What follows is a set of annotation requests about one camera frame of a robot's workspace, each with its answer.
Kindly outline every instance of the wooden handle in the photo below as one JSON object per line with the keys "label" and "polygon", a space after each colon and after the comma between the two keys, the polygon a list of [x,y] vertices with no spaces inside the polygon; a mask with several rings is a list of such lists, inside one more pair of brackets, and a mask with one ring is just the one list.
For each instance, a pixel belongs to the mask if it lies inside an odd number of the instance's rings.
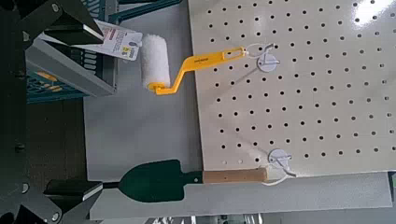
{"label": "wooden handle", "polygon": [[265,168],[251,170],[203,171],[203,182],[206,184],[265,182],[266,180],[267,171]]}

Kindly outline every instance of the pegboard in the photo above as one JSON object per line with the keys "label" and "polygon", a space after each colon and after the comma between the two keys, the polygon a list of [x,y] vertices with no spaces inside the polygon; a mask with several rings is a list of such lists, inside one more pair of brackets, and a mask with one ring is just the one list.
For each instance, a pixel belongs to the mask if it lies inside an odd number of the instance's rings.
{"label": "pegboard", "polygon": [[190,1],[194,54],[274,43],[280,61],[195,72],[205,170],[264,166],[274,148],[298,176],[396,170],[395,13],[392,0]]}

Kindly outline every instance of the yellow roller frame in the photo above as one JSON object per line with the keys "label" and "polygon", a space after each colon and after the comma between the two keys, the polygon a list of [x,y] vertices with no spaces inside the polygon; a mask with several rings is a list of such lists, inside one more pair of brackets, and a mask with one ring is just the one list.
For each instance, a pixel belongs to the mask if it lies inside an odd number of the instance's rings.
{"label": "yellow roller frame", "polygon": [[236,49],[226,49],[221,52],[194,55],[184,60],[178,72],[174,85],[171,88],[166,88],[163,82],[151,82],[148,84],[148,89],[154,91],[157,95],[168,95],[177,92],[184,74],[190,71],[204,69],[215,66],[220,63],[227,63],[229,61],[237,60],[245,57],[245,50],[243,47]]}

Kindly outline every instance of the dark green trowel blade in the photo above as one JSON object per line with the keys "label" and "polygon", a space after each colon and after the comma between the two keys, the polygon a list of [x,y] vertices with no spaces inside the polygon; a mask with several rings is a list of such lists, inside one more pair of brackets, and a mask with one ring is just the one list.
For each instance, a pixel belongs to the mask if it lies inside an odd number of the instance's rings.
{"label": "dark green trowel blade", "polygon": [[202,184],[202,172],[181,172],[180,161],[155,161],[136,166],[120,181],[120,191],[142,203],[181,201],[184,186]]}

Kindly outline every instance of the paint roller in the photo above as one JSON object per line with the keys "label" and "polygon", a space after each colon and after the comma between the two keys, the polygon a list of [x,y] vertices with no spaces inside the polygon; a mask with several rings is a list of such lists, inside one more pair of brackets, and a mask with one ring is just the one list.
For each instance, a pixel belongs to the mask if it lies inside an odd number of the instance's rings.
{"label": "paint roller", "polygon": [[146,35],[142,43],[141,67],[143,86],[150,91],[154,91],[157,95],[176,93],[184,74],[187,72],[241,59],[246,55],[244,48],[239,47],[191,56],[183,62],[175,82],[171,86],[166,41],[158,35]]}

